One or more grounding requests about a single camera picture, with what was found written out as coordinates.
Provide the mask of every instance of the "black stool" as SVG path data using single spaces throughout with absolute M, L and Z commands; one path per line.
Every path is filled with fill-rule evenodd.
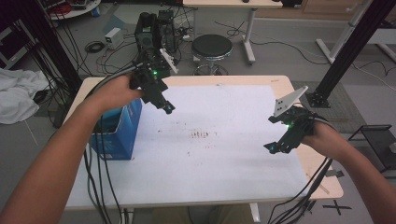
M 215 64 L 215 61 L 222 60 L 231 55 L 233 43 L 222 35 L 201 35 L 192 41 L 192 54 L 208 63 L 199 65 L 194 70 L 195 76 L 215 75 L 221 76 L 223 73 L 228 75 L 227 70 Z

